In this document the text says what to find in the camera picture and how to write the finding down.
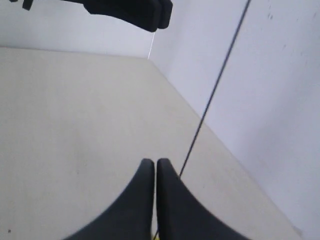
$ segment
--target wire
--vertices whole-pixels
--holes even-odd
[[[201,120],[200,120],[199,125],[198,125],[198,127],[197,127],[197,129],[196,129],[196,132],[195,132],[195,135],[194,135],[194,137],[193,137],[192,143],[191,143],[191,145],[190,145],[189,151],[188,151],[188,153],[187,153],[187,155],[186,155],[186,158],[185,158],[185,160],[184,160],[183,166],[182,166],[182,168],[181,168],[181,171],[180,171],[180,174],[179,174],[179,177],[180,177],[180,178],[181,178],[182,174],[184,173],[184,170],[185,170],[185,168],[186,168],[187,162],[188,162],[188,160],[189,160],[189,158],[190,158],[190,154],[191,154],[191,152],[192,152],[192,150],[193,150],[193,148],[194,148],[194,146],[195,146],[195,143],[196,143],[196,140],[197,140],[198,135],[199,135],[199,133],[200,133],[200,130],[201,130],[203,124],[204,124],[206,115],[207,115],[207,113],[208,113],[208,110],[209,110],[210,105],[211,105],[211,102],[212,102],[212,99],[214,98],[214,95],[215,95],[215,93],[216,93],[216,91],[217,91],[217,88],[218,88],[218,85],[219,85],[219,83],[220,83],[221,77],[222,77],[222,75],[223,75],[223,73],[224,73],[224,71],[225,71],[225,68],[226,68],[226,65],[227,65],[227,63],[228,63],[230,54],[231,54],[231,52],[232,52],[232,50],[233,50],[233,48],[234,48],[236,39],[237,39],[237,37],[238,37],[238,35],[239,35],[240,28],[241,28],[241,26],[242,26],[242,24],[243,24],[243,22],[244,22],[244,19],[245,19],[245,16],[246,16],[246,14],[247,14],[247,11],[248,11],[248,8],[249,8],[250,3],[251,3],[251,0],[247,0],[247,2],[246,2],[246,4],[245,4],[245,7],[244,7],[244,9],[243,9],[243,11],[242,11],[241,18],[240,18],[239,23],[238,23],[238,25],[237,25],[237,27],[236,27],[236,30],[235,30],[235,32],[234,32],[234,34],[233,34],[232,41],[231,41],[231,44],[230,44],[230,46],[229,46],[228,52],[226,53],[226,56],[225,56],[224,61],[223,61],[223,64],[222,64],[222,67],[221,67],[221,69],[220,69],[220,71],[219,71],[219,75],[218,75],[218,77],[217,77],[217,79],[216,79],[216,81],[215,81],[215,84],[214,84],[214,86],[213,86],[213,89],[212,89],[212,92],[211,92],[211,94],[210,94],[209,100],[208,100],[208,102],[207,102],[207,104],[206,104],[206,106],[205,106],[205,110],[204,110],[204,112],[203,112],[203,114],[202,114]],[[158,233],[159,233],[159,230],[156,231],[153,240],[156,240]]]

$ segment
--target table surface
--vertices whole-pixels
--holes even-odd
[[[74,233],[142,158],[170,158],[179,171],[198,123],[146,59],[0,48],[0,239]],[[182,180],[249,238],[301,239],[207,126]]]

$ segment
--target black cable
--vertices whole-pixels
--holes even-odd
[[[191,145],[190,145],[189,151],[188,151],[188,153],[187,153],[187,155],[186,155],[186,158],[185,158],[185,160],[184,160],[183,166],[182,166],[182,168],[181,168],[181,171],[180,171],[180,174],[179,174],[179,177],[180,177],[180,178],[181,178],[182,174],[184,173],[185,167],[186,167],[187,162],[188,162],[188,160],[189,160],[190,154],[191,154],[191,152],[192,152],[192,150],[193,150],[193,148],[194,148],[194,146],[195,146],[195,143],[196,143],[196,140],[197,140],[197,138],[198,138],[198,135],[199,135],[199,132],[200,132],[200,130],[201,130],[201,127],[202,127],[202,125],[204,124],[204,121],[205,121],[207,112],[208,112],[208,110],[209,110],[209,108],[210,108],[210,104],[211,104],[211,102],[212,102],[212,99],[214,98],[214,95],[215,95],[215,93],[216,93],[217,87],[218,87],[218,85],[219,85],[219,83],[220,83],[221,77],[222,77],[222,75],[223,75],[223,73],[224,73],[224,70],[225,70],[225,68],[226,68],[226,65],[227,65],[227,63],[228,63],[230,54],[231,54],[231,52],[232,52],[232,50],[233,50],[233,48],[234,48],[236,39],[237,39],[237,37],[238,37],[240,28],[241,28],[241,26],[242,26],[242,23],[243,23],[243,21],[244,21],[244,19],[245,19],[246,14],[247,14],[247,11],[248,11],[248,8],[249,8],[250,3],[251,3],[251,0],[247,0],[247,2],[246,2],[246,4],[245,4],[245,7],[244,7],[243,12],[242,12],[242,15],[241,15],[241,18],[240,18],[240,20],[239,20],[239,23],[238,23],[238,25],[237,25],[237,27],[236,27],[236,30],[235,30],[235,32],[234,32],[234,35],[233,35],[233,37],[232,37],[232,41],[231,41],[231,44],[230,44],[230,46],[229,46],[228,52],[227,52],[227,54],[226,54],[226,56],[225,56],[225,58],[224,58],[224,61],[223,61],[222,67],[221,67],[221,69],[220,69],[219,75],[218,75],[218,77],[217,77],[217,79],[216,79],[216,82],[215,82],[215,84],[214,84],[213,90],[212,90],[212,92],[211,92],[211,94],[210,94],[209,100],[208,100],[208,102],[207,102],[207,104],[206,104],[206,107],[205,107],[205,110],[204,110],[204,112],[203,112],[203,114],[202,114],[200,123],[199,123],[199,125],[198,125],[198,127],[197,127],[197,129],[196,129],[196,132],[195,132],[195,135],[194,135],[194,137],[193,137],[192,143],[191,143]],[[156,240],[158,233],[159,233],[159,230],[156,231],[153,240]]]

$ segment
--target white wall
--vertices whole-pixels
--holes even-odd
[[[245,1],[182,2],[151,60],[201,114]],[[310,240],[320,236],[319,9],[317,0],[252,1],[206,119]]]
[[[34,0],[0,1],[0,47],[147,57],[152,33],[122,20],[90,15],[81,4]]]

